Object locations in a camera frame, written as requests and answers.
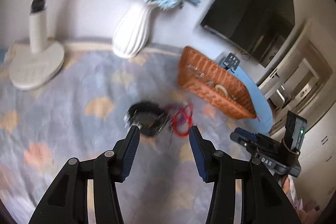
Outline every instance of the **black cable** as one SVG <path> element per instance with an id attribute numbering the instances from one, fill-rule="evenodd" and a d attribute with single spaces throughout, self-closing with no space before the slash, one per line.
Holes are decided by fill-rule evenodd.
<path id="1" fill-rule="evenodd" d="M 243 60 L 245 60 L 245 61 L 250 61 L 250 58 L 251 58 L 251 57 L 250 57 L 248 54 L 246 54 L 246 53 L 244 53 L 244 52 L 242 52 L 242 51 L 240 52 L 240 54 L 241 54 L 241 57 L 242 57 Z"/>

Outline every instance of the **white lamp base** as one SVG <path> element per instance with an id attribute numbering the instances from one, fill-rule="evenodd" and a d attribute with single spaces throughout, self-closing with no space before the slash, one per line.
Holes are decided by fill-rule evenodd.
<path id="1" fill-rule="evenodd" d="M 50 41 L 46 50 L 32 53 L 30 47 L 20 49 L 9 68 L 9 78 L 19 90 L 39 88 L 53 78 L 64 62 L 64 47 Z"/>

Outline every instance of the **blue gripper pad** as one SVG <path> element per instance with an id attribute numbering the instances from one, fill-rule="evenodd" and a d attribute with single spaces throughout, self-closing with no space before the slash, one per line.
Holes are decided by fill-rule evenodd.
<path id="1" fill-rule="evenodd" d="M 197 126 L 189 130 L 189 142 L 199 176 L 204 182 L 214 182 L 218 177 L 219 166 L 213 162 L 212 153 L 216 150 L 212 142 L 204 140 Z"/>
<path id="2" fill-rule="evenodd" d="M 244 137 L 246 140 L 251 140 L 253 142 L 257 142 L 257 136 L 253 133 L 250 133 L 242 128 L 236 128 L 235 132 L 239 135 L 241 135 L 242 137 Z"/>
<path id="3" fill-rule="evenodd" d="M 140 130 L 137 126 L 132 126 L 117 153 L 116 163 L 119 169 L 117 182 L 124 182 L 129 176 L 139 141 Z"/>

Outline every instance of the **bedsheet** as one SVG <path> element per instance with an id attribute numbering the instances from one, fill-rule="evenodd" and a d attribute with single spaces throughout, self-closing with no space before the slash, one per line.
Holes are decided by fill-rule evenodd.
<path id="1" fill-rule="evenodd" d="M 29 222 L 69 158 L 95 158 L 125 137 L 123 117 L 140 100 L 192 103 L 204 138 L 234 158 L 250 158 L 229 138 L 236 127 L 248 130 L 244 120 L 228 118 L 178 87 L 180 52 L 148 47 L 124 60 L 111 51 L 68 51 L 60 73 L 27 92 L 11 84 L 10 60 L 0 64 L 0 199 L 18 224 Z M 205 223 L 213 184 L 199 177 L 188 138 L 173 135 L 169 143 L 168 129 L 155 138 L 141 135 L 130 176 L 117 183 L 125 223 Z M 95 223 L 92 187 L 89 181 L 88 216 Z M 236 199 L 240 223 L 239 182 Z"/>

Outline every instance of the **black phone holder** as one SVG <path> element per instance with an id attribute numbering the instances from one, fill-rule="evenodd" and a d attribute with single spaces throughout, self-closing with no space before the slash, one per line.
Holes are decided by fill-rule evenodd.
<path id="1" fill-rule="evenodd" d="M 276 177 L 285 175 L 298 177 L 301 172 L 298 158 L 306 127 L 306 119 L 289 111 L 285 136 L 281 142 L 241 128 L 236 128 L 231 133 L 230 139 L 244 146 L 252 157 L 259 158 L 268 169 L 277 174 Z"/>
<path id="2" fill-rule="evenodd" d="M 214 182 L 206 224 L 233 224 L 236 180 L 241 180 L 241 224 L 301 223 L 285 193 L 258 158 L 236 160 L 204 140 L 196 126 L 189 131 L 199 175 Z"/>

